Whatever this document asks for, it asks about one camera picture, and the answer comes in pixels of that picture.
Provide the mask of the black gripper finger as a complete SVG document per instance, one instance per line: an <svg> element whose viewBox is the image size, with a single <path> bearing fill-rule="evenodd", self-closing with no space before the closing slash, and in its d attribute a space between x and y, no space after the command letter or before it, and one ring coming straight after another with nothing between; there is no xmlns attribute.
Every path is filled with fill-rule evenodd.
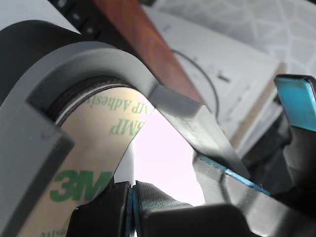
<svg viewBox="0 0 316 237"><path fill-rule="evenodd" d="M69 222L70 237L124 237L130 182L110 184L94 200L78 206Z"/></svg>
<svg viewBox="0 0 316 237"><path fill-rule="evenodd" d="M188 203L174 199L151 183L136 181L132 188L132 195L135 229L138 237L144 236L141 230L142 217L151 211L172 207L192 207Z"/></svg>

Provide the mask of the black holding gripper body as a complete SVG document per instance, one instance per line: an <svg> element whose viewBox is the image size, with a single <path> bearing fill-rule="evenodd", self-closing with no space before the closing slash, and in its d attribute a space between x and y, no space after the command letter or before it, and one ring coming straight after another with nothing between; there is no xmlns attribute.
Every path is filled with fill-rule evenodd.
<svg viewBox="0 0 316 237"><path fill-rule="evenodd" d="M293 187L283 156L292 136L280 100L274 99L272 105L276 107L270 113L275 116L270 120L272 124L242 160L250 172L250 181L274 196Z"/></svg>

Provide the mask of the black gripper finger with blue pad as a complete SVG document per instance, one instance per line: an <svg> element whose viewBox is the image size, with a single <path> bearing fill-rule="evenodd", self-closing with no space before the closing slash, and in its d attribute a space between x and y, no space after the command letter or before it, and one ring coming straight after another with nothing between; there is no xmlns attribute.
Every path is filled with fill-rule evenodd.
<svg viewBox="0 0 316 237"><path fill-rule="evenodd" d="M236 206L261 237L314 237L316 223L232 170L198 155L194 170L207 204Z"/></svg>
<svg viewBox="0 0 316 237"><path fill-rule="evenodd" d="M284 148L290 177L304 194L316 195L316 79L280 74L274 79L292 140Z"/></svg>

